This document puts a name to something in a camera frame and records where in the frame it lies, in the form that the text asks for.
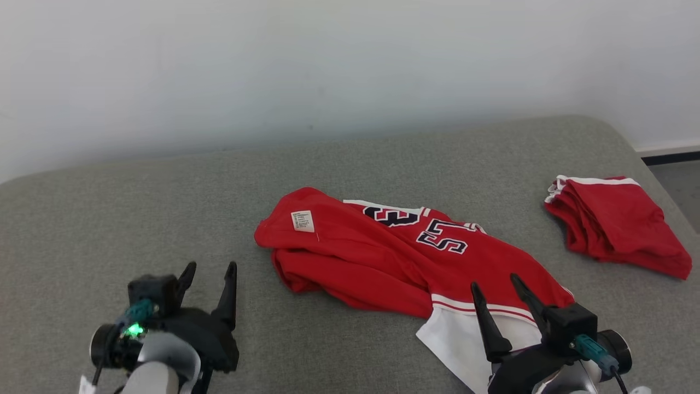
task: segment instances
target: folded red cloth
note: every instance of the folded red cloth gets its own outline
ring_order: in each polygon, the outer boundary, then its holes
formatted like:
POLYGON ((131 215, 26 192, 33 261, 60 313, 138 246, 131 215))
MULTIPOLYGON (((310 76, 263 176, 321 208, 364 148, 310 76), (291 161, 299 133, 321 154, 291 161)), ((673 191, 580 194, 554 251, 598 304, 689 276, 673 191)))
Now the folded red cloth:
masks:
POLYGON ((545 207, 567 226, 567 247, 687 279, 692 260, 658 205, 634 179, 559 175, 545 207))

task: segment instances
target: floor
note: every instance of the floor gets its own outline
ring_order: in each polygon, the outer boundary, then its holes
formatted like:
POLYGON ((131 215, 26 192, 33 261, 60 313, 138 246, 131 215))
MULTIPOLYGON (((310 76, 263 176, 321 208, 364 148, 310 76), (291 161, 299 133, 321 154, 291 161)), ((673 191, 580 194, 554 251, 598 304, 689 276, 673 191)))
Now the floor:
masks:
POLYGON ((700 160, 650 165, 697 233, 700 233, 700 160))

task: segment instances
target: jersey number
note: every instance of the jersey number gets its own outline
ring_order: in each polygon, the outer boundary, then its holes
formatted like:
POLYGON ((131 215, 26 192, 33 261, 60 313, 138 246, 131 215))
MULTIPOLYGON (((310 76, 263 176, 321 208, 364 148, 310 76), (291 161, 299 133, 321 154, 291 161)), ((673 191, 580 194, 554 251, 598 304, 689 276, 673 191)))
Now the jersey number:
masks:
POLYGON ((418 235, 416 242, 430 245, 439 250, 447 250, 448 252, 463 254, 467 249, 467 243, 463 240, 441 237, 442 230, 445 227, 454 227, 455 229, 463 229, 470 232, 484 232, 484 230, 478 224, 465 223, 464 225, 460 225, 457 223, 445 222, 444 220, 433 219, 430 222, 430 225, 428 225, 428 228, 418 235))

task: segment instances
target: green led indicator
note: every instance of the green led indicator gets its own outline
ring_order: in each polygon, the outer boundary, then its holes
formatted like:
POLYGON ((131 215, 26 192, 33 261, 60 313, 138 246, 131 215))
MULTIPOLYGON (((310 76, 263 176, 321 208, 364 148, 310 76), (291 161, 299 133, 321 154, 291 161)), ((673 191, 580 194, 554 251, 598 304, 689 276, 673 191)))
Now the green led indicator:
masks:
POLYGON ((141 327, 138 323, 134 323, 131 327, 127 328, 127 330, 124 333, 130 337, 136 338, 140 334, 144 333, 144 328, 141 327))

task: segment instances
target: red jersey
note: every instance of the red jersey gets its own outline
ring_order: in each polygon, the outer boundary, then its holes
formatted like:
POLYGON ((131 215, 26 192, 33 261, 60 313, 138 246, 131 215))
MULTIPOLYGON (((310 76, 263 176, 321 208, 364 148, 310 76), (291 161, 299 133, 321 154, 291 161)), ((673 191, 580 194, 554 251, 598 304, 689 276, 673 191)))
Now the red jersey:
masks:
POLYGON ((428 319, 417 332, 457 377, 487 391, 487 362, 470 291, 479 283, 514 349, 540 333, 510 282, 516 273, 545 304, 571 294, 524 251, 430 208, 339 201, 303 188, 284 196, 260 223, 255 241, 295 292, 324 289, 355 308, 428 319))

